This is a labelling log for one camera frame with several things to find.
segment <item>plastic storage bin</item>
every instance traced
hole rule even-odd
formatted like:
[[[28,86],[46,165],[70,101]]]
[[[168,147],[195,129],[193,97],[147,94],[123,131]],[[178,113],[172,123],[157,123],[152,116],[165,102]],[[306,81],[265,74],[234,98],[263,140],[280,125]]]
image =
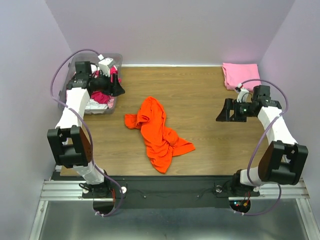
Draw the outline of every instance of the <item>plastic storage bin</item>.
[[[115,66],[118,70],[118,76],[121,78],[121,65],[122,65],[122,55],[118,53],[102,53],[105,58],[112,58],[115,61]],[[69,71],[66,75],[65,83],[63,85],[63,89],[59,92],[60,101],[66,102],[66,87],[68,82],[74,76],[76,72],[75,62],[77,61],[90,61],[91,63],[98,64],[99,58],[95,53],[78,53],[75,55],[71,62],[69,62],[68,67]],[[117,97],[114,98],[113,107],[107,109],[94,109],[91,108],[90,110],[85,110],[85,114],[112,114],[116,109],[117,104]]]

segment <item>white cloth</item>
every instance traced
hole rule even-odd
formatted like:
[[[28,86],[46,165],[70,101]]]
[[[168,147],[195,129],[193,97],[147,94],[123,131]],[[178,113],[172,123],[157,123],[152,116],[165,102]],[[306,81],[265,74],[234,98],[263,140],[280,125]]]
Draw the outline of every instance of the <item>white cloth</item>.
[[[91,110],[91,109],[92,110],[96,110],[96,109],[105,110],[107,108],[108,108],[107,104],[100,104],[91,98],[85,106],[85,110]]]

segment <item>wooden floor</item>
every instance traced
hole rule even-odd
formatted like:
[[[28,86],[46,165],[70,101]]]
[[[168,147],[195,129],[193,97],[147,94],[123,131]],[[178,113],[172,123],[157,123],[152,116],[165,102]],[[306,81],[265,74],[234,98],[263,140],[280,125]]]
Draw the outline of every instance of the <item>wooden floor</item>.
[[[122,69],[126,90],[111,115],[86,115],[94,142],[94,159],[109,175],[161,175],[149,162],[140,131],[127,129],[125,114],[136,114],[148,96],[159,100],[167,115],[166,125],[192,142],[195,151],[173,157],[166,175],[232,175],[248,165],[263,133],[257,118],[247,123],[216,122],[226,90],[220,67],[132,67]],[[265,139],[253,166],[268,147]],[[73,176],[63,168],[63,176]]]

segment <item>orange shirt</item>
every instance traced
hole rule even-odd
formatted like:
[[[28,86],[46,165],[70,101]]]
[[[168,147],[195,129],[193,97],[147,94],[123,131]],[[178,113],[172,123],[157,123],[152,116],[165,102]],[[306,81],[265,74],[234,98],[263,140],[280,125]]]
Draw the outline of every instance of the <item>orange shirt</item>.
[[[137,114],[126,114],[124,124],[129,129],[141,129],[146,146],[146,155],[153,167],[165,174],[172,157],[189,153],[195,146],[178,136],[176,131],[165,126],[166,113],[157,99],[147,97]]]

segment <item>metal floor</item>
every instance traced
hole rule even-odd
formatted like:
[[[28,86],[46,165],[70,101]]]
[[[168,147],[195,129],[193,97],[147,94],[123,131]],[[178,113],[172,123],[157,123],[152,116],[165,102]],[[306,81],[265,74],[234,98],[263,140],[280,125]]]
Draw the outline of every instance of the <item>metal floor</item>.
[[[254,199],[250,213],[275,200]],[[282,199],[270,213],[240,216],[229,209],[124,209],[94,215],[89,201],[50,201],[41,240],[307,240],[295,199]]]

